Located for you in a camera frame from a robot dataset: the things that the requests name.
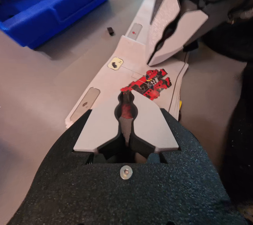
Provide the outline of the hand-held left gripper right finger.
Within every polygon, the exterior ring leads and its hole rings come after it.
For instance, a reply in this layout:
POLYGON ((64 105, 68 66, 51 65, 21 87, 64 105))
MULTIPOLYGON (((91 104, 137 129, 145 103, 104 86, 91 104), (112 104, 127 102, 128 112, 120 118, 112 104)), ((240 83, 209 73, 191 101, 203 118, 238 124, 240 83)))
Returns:
POLYGON ((131 94, 131 133, 141 141, 141 146, 151 147, 152 153, 178 150, 179 145, 159 106, 134 90, 131 94))

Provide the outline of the blue plastic storage bin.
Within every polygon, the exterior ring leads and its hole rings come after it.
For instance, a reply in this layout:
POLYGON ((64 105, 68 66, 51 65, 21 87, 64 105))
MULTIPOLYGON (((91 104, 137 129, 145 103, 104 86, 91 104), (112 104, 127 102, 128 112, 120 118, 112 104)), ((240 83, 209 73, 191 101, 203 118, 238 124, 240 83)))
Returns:
POLYGON ((0 29, 34 49, 107 0, 1 0, 0 29))

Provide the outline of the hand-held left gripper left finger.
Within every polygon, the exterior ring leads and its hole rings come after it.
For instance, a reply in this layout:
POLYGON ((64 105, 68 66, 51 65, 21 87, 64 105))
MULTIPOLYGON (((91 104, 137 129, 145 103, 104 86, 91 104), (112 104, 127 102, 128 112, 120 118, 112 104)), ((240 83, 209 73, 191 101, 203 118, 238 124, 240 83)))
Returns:
POLYGON ((107 101, 93 108, 73 150, 92 153, 119 153, 126 148, 121 131, 123 92, 113 94, 107 101))

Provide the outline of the dark red toy brick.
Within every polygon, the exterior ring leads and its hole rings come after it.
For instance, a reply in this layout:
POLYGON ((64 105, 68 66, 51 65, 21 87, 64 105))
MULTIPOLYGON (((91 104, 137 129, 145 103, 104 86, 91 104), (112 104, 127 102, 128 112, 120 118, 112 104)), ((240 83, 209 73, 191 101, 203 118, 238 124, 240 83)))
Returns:
POLYGON ((134 95, 131 91, 124 91, 120 95, 121 117, 124 119, 133 119, 135 116, 134 95))

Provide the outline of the white instruction booklet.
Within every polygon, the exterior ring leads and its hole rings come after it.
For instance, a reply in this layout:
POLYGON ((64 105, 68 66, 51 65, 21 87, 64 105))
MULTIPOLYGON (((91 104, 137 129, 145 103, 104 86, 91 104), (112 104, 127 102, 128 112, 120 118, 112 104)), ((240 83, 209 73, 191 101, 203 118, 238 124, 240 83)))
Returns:
POLYGON ((114 53, 87 86, 65 119, 67 129, 80 118, 80 116, 73 115, 78 107, 81 108, 81 102, 84 102, 84 97, 90 88, 97 89, 100 93, 91 106, 84 106, 86 108, 84 112, 107 101, 121 88, 137 81, 146 74, 147 70, 151 69, 164 69, 172 83, 170 88, 161 92, 160 96, 153 101, 160 108, 166 109, 175 119, 180 120, 180 90, 182 78, 188 69, 189 53, 180 51, 153 67, 145 64, 145 47, 154 4, 155 0, 143 0, 127 33, 121 36, 114 53))

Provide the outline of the person's right forearm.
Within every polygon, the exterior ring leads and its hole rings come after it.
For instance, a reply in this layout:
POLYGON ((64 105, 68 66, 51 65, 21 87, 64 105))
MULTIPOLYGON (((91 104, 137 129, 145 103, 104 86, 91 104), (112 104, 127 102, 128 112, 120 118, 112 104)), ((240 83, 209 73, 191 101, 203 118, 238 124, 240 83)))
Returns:
POLYGON ((203 43, 218 54, 253 62, 253 19, 234 24, 224 22, 201 37, 203 43))

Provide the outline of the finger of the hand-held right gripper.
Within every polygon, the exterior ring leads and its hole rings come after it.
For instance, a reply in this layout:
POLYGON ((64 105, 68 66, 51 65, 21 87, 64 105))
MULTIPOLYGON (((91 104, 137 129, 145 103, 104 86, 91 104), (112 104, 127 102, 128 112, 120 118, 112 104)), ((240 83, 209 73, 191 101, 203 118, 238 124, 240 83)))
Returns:
POLYGON ((179 19, 175 31, 163 40, 163 46, 152 54, 148 65, 157 65, 181 51, 186 42, 207 21, 208 15, 201 10, 188 11, 179 19))
POLYGON ((171 36, 178 22, 180 4, 178 0, 162 0, 150 22, 146 44, 146 63, 157 64, 155 54, 159 51, 166 36, 171 36))

